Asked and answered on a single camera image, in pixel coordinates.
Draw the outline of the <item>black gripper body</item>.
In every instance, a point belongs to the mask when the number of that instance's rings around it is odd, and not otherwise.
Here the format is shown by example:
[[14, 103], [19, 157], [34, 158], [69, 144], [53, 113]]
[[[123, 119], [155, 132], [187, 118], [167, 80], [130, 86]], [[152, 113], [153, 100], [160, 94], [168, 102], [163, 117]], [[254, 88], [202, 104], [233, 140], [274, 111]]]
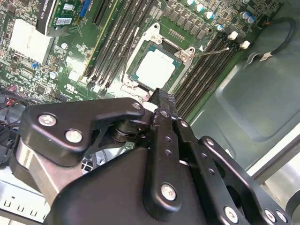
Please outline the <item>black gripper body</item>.
[[168, 221], [153, 218], [143, 204], [145, 148], [131, 150], [68, 184], [54, 200], [46, 225], [218, 225], [207, 218], [188, 166], [176, 175], [183, 205]]

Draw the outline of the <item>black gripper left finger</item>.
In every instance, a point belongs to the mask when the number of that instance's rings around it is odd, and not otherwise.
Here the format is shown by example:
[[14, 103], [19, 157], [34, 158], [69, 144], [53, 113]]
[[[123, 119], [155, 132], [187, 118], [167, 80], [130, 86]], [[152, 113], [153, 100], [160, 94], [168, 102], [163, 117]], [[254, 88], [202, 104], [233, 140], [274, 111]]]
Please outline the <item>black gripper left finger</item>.
[[32, 106], [19, 130], [19, 163], [52, 206], [72, 181], [131, 150], [145, 148], [142, 201], [158, 221], [183, 202], [178, 138], [168, 94], [157, 89], [149, 109], [128, 97]]

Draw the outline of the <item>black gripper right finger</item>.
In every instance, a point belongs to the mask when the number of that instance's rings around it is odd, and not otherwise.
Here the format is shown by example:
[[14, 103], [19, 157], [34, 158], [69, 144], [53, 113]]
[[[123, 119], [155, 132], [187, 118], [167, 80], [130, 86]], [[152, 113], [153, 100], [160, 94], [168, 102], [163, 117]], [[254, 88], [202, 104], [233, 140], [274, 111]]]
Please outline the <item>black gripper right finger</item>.
[[166, 105], [174, 116], [180, 156], [190, 166], [195, 188], [210, 225], [291, 225], [292, 219], [209, 136], [198, 139], [191, 126], [178, 117], [175, 98], [168, 94]]

